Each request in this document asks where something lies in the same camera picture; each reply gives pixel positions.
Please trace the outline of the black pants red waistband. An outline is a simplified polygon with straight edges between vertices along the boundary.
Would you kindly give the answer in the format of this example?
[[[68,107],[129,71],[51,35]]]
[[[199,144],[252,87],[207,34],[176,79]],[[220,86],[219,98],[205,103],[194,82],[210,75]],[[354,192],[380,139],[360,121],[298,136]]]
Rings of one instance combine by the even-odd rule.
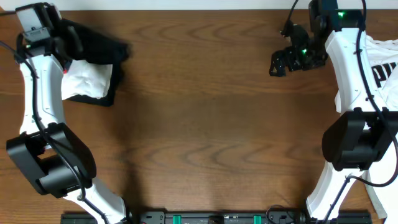
[[[68,19],[61,20],[60,35],[65,41],[67,55],[74,60],[97,65],[120,65],[130,55],[127,43]]]

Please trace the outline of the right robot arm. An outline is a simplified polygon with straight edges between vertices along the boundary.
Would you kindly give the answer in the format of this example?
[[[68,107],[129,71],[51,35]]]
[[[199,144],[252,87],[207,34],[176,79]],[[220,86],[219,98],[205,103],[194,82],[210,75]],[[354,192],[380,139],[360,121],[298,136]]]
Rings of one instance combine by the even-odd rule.
[[[270,75],[312,70],[332,62],[340,117],[324,132],[325,165],[306,200],[299,223],[364,223],[340,206],[355,182],[362,182],[386,223],[397,221],[397,107],[387,89],[397,83],[395,56],[377,65],[371,51],[393,52],[393,42],[371,41],[366,10],[340,9],[335,0],[312,0],[310,31],[287,19],[281,34],[290,46],[271,57]]]

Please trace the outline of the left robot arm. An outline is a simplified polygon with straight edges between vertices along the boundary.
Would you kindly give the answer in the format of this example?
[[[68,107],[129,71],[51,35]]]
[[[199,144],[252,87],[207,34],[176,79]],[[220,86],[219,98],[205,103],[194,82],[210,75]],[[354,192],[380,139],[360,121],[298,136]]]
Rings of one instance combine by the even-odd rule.
[[[24,117],[18,137],[6,143],[15,165],[41,195],[76,203],[88,217],[71,215],[70,223],[132,223],[122,197],[96,176],[89,148],[66,125],[62,78],[67,62],[83,49],[58,9],[38,2],[18,7],[23,31],[12,54],[24,79]]]

